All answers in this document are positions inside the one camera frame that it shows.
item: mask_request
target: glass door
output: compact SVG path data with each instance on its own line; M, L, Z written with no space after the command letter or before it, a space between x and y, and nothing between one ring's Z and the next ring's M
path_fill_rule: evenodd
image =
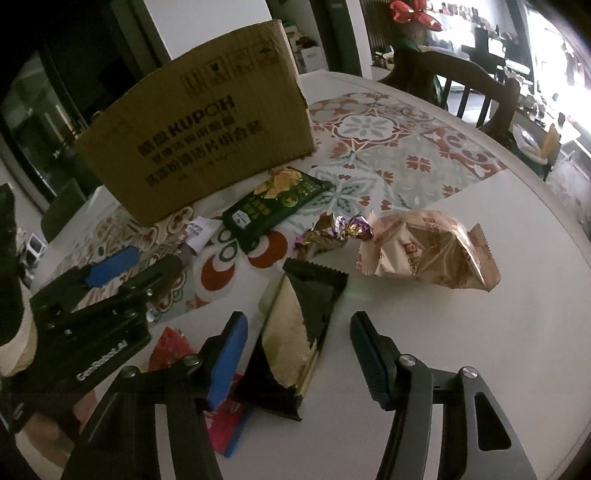
M50 202L74 178L90 195L100 185L74 141L82 124L68 114L35 52L12 81L0 105L0 130L17 161Z

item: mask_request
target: white box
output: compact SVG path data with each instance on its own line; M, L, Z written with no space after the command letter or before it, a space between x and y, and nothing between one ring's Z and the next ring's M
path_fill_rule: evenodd
M293 35L294 33L297 33L297 27L295 25L291 25L289 27L283 27L283 29L285 30L285 34L289 37L290 35Z
M326 70L324 65L324 57L322 56L322 49L320 47L305 48L301 51L301 56L304 59L306 72L315 72L316 70Z

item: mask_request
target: green snack package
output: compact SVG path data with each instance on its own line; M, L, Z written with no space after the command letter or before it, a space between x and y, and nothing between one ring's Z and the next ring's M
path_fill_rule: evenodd
M222 221L247 254L254 250L261 235L331 187L329 181L292 167L283 168L226 210Z

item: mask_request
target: chair backrest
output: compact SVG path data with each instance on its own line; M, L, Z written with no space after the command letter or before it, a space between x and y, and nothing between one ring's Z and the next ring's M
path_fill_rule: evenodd
M85 203L86 197L80 190L76 180L68 180L41 219L41 231L47 243L57 237L68 221Z
M394 83L392 86L405 90L405 84L408 85L409 83L417 83L417 81L423 80L419 82L423 86L432 85L434 75L445 77L447 81L443 89L441 102L438 104L439 107L446 107L452 81L457 82L465 86L457 112L459 118L462 118L464 115L470 91L475 90L485 96L476 127L493 138L500 138L509 130L519 101L520 87L517 80L508 79L503 85L491 78L476 63L439 51L429 50L418 52L414 50L403 50L397 52L397 54L398 58L394 70L399 69L402 72L398 75L393 75ZM420 78L421 75L427 79L426 82ZM417 91L420 91L417 88L413 90L415 95ZM491 100L498 102L499 108L491 120L487 124L484 124Z

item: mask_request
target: purple candy wrapper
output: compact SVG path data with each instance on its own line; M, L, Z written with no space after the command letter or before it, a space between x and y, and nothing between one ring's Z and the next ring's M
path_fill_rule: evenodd
M313 228L306 230L295 240L297 258L309 260L321 253L341 248L349 237L370 240L373 234L367 220L361 214L347 220L342 215L324 212Z

